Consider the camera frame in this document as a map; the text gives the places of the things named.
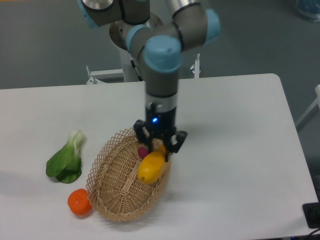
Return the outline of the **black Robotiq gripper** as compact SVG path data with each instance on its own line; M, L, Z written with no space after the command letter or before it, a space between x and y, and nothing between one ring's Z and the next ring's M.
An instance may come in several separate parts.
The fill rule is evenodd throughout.
M153 151L153 139L160 139L165 146L165 161L172 153L178 153L188 133L176 128L176 107L165 112L158 112L153 107L145 108L145 121L138 119L134 131L138 141L144 144L148 152Z

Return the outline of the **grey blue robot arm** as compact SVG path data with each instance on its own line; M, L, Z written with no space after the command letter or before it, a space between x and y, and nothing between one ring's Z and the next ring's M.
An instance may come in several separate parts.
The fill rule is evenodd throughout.
M128 26L120 38L145 83L145 120L136 121L133 128L138 141L150 152L154 150L153 140L161 140L168 159L187 137L175 126L182 53L219 37L218 14L204 9L198 0L169 0L172 21L150 27L148 0L80 0L78 5L92 27L115 22Z

